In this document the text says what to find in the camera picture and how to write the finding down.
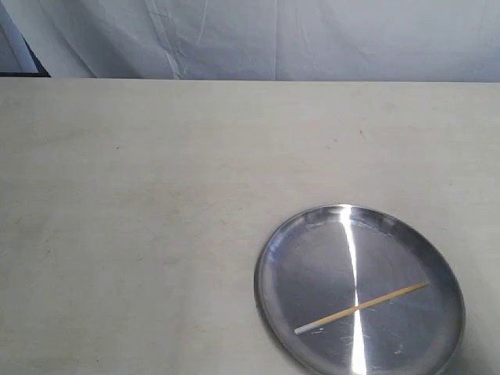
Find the white backdrop sheet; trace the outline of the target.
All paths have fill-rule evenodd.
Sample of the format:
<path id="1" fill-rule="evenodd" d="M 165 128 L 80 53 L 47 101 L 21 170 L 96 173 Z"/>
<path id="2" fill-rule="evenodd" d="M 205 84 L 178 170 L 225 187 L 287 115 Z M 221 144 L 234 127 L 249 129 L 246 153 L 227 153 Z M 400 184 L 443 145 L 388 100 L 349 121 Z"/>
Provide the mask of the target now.
<path id="1" fill-rule="evenodd" d="M 5 1 L 54 77 L 499 79 L 496 1 Z"/>

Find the thin yellow stick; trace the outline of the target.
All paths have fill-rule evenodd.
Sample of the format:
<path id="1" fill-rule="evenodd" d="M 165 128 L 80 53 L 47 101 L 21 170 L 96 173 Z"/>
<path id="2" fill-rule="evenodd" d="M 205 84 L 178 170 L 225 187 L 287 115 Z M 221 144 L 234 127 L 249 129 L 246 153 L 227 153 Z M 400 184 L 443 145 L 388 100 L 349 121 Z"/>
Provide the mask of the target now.
<path id="1" fill-rule="evenodd" d="M 428 285 L 427 282 L 420 282 L 420 283 L 417 283 L 417 284 L 413 284 L 413 285 L 410 285 L 408 287 L 404 287 L 402 289 L 399 289 L 397 291 L 393 291 L 391 293 L 388 293 L 388 294 L 385 294 L 385 295 L 381 295 L 377 298 L 374 298 L 374 299 L 371 299 L 369 301 L 366 301 L 366 302 L 363 302 L 359 305 L 355 305 L 353 307 L 350 307 L 348 309 L 344 309 L 344 310 L 341 310 L 340 312 L 336 312 L 334 314 L 331 314 L 329 316 L 325 316 L 325 317 L 322 317 L 318 320 L 315 320 L 315 321 L 312 321 L 310 323 L 307 323 L 303 326 L 300 326 L 300 327 L 297 327 L 294 329 L 294 333 L 296 335 L 299 335 L 299 334 L 303 334 L 305 332 L 309 332 L 311 330 L 314 330 L 316 329 L 317 327 L 321 327 L 325 324 L 328 324 L 328 323 L 331 323 L 335 320 L 339 320 L 345 316 L 349 316 L 349 315 L 352 315 L 353 313 L 357 312 L 357 311 L 360 311 L 360 310 L 363 310 L 363 309 L 367 309 L 369 307 L 372 307 L 374 305 L 378 305 L 382 302 L 386 302 L 390 299 L 393 299 L 393 298 L 396 298 L 396 297 L 399 297 L 401 295 L 405 295 L 405 294 L 408 294 L 410 292 L 413 292 L 413 291 L 417 291 L 421 288 L 425 288 L 426 286 Z"/>

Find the round silver metal plate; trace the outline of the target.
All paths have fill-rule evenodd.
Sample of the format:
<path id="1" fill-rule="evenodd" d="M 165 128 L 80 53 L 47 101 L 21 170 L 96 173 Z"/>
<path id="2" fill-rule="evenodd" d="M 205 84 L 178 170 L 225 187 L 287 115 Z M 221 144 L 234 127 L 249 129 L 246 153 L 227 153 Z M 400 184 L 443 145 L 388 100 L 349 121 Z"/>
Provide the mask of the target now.
<path id="1" fill-rule="evenodd" d="M 420 282 L 417 291 L 296 335 L 322 317 Z M 386 213 L 325 205 L 282 223 L 255 266 L 255 300 L 277 346 L 315 374 L 441 374 L 465 327 L 442 254 Z"/>

